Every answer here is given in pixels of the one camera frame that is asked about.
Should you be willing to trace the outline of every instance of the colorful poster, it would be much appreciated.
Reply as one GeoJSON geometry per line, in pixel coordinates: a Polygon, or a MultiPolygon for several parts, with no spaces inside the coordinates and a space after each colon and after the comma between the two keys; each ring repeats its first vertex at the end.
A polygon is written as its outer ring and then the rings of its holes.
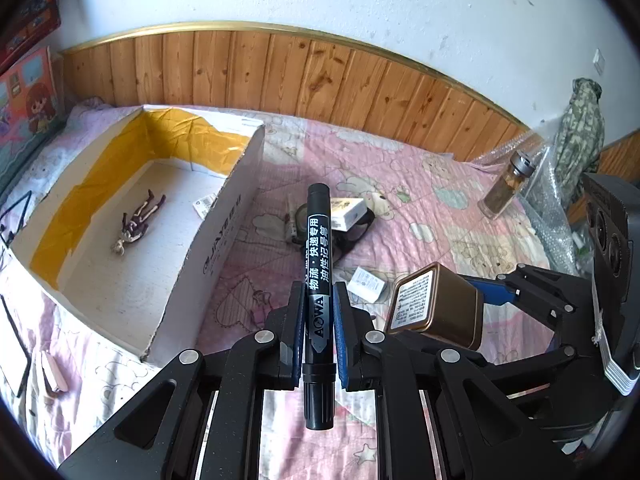
{"type": "Polygon", "coordinates": [[[0,76],[0,195],[60,124],[47,47],[0,76]]]}
{"type": "Polygon", "coordinates": [[[0,74],[59,26],[58,0],[29,0],[0,37],[0,74]]]}

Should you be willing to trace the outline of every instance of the silver bolt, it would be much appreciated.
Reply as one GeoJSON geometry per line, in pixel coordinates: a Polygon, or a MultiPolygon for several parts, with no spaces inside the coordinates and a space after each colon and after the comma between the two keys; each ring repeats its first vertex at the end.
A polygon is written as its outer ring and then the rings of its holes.
{"type": "Polygon", "coordinates": [[[258,343],[268,343],[273,341],[275,336],[271,330],[260,330],[260,332],[255,333],[254,337],[258,343]]]}
{"type": "Polygon", "coordinates": [[[190,365],[198,360],[198,353],[195,350],[185,350],[180,354],[180,362],[183,365],[190,365]]]}
{"type": "Polygon", "coordinates": [[[369,330],[364,335],[364,338],[370,343],[376,344],[376,343],[382,343],[385,340],[385,335],[382,332],[380,332],[380,330],[369,330]]]}
{"type": "Polygon", "coordinates": [[[447,348],[440,352],[440,357],[442,357],[442,360],[447,363],[457,363],[460,361],[460,354],[453,348],[447,348]]]}

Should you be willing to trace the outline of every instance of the bed sheet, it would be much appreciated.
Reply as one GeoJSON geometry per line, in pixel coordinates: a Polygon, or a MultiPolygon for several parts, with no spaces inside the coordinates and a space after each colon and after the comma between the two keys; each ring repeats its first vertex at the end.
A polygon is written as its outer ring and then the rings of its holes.
{"type": "MultiPolygon", "coordinates": [[[[78,105],[65,131],[47,145],[9,196],[34,193],[30,210],[95,136],[131,108],[78,105]]],[[[375,303],[351,295],[382,328],[393,284],[438,260],[456,272],[494,277],[523,262],[548,267],[542,245],[518,203],[491,222],[476,203],[492,176],[469,164],[356,130],[288,116],[229,110],[263,120],[264,163],[258,192],[210,300],[197,348],[229,348],[263,326],[287,303],[290,283],[303,277],[300,252],[284,241],[291,201],[322,181],[332,196],[363,197],[376,213],[367,235],[334,268],[348,280],[361,266],[386,282],[375,303]]],[[[4,380],[2,398],[48,460],[58,465],[155,373],[92,332],[53,303],[22,266],[6,254],[0,290],[30,351],[48,349],[70,391],[49,398],[31,371],[26,395],[14,399],[4,380]]],[[[512,306],[486,306],[481,352],[494,363],[545,351],[551,332],[512,306]]],[[[305,429],[302,389],[267,392],[260,477],[264,479],[375,478],[376,425],[372,393],[336,389],[333,431],[305,429]]]]}

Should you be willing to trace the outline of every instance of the gold trim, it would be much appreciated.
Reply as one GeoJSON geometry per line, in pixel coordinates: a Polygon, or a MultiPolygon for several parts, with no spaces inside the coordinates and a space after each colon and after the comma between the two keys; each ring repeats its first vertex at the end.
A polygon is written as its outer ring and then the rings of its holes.
{"type": "Polygon", "coordinates": [[[444,81],[447,85],[457,90],[463,91],[470,95],[473,99],[481,102],[483,105],[499,112],[504,115],[508,120],[528,128],[526,124],[508,113],[507,110],[498,106],[496,103],[490,101],[482,94],[469,88],[460,81],[457,81],[442,72],[437,71],[430,66],[424,65],[416,60],[413,60],[402,54],[398,54],[386,48],[365,43],[364,41],[352,40],[344,36],[338,36],[337,34],[331,34],[330,32],[322,32],[321,30],[313,30],[311,28],[294,27],[292,25],[278,25],[276,23],[260,23],[260,22],[233,22],[233,21],[215,21],[215,22],[177,22],[167,23],[165,25],[149,25],[147,27],[132,28],[125,32],[117,32],[116,34],[110,34],[103,38],[96,40],[85,41],[76,46],[72,46],[66,50],[62,50],[60,54],[68,56],[69,54],[75,54],[81,50],[92,48],[101,44],[111,43],[117,40],[127,40],[130,38],[138,38],[140,36],[151,36],[153,34],[167,34],[169,32],[194,32],[198,30],[231,30],[231,31],[252,31],[252,32],[268,32],[270,34],[290,34],[293,36],[301,36],[303,38],[309,38],[310,40],[326,41],[328,43],[336,43],[356,50],[362,50],[369,54],[383,57],[389,61],[396,62],[398,64],[413,68],[418,72],[427,74],[433,78],[444,81]]]}

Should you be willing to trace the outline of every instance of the wall socket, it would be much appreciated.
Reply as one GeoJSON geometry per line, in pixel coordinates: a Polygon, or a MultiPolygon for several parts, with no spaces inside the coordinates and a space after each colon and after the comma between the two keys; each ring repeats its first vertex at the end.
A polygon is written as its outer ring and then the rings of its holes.
{"type": "Polygon", "coordinates": [[[596,49],[596,53],[593,56],[593,65],[596,67],[596,72],[598,72],[599,75],[604,73],[604,56],[599,48],[596,49]]]}

